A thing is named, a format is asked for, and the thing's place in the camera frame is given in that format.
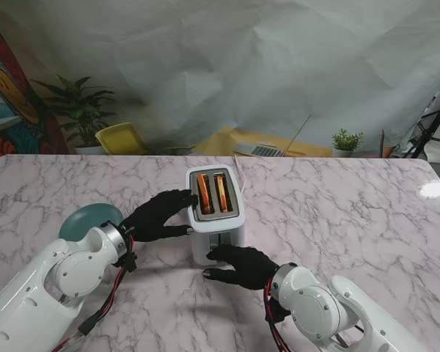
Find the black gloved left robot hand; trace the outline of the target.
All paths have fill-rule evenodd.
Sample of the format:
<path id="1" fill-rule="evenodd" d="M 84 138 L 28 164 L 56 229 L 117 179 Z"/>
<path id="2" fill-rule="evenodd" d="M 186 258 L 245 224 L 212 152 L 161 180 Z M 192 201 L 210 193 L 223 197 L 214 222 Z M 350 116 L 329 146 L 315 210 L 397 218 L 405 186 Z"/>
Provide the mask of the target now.
<path id="1" fill-rule="evenodd" d="M 198 205 L 198 196 L 190 189 L 164 191 L 140 205 L 120 225 L 133 230 L 137 242 L 153 242 L 159 239 L 190 235 L 187 224 L 166 226 L 165 223 L 181 210 Z"/>

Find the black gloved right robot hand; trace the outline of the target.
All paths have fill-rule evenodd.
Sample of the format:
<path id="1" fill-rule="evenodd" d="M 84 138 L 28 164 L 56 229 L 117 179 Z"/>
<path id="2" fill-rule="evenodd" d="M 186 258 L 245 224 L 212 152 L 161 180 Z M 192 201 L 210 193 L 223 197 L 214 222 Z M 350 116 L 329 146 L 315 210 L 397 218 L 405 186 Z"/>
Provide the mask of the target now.
<path id="1" fill-rule="evenodd" d="M 219 246 L 207 254 L 209 260 L 224 262 L 232 269 L 207 268 L 202 275 L 209 280 L 262 290 L 279 268 L 263 252 L 253 247 Z"/>

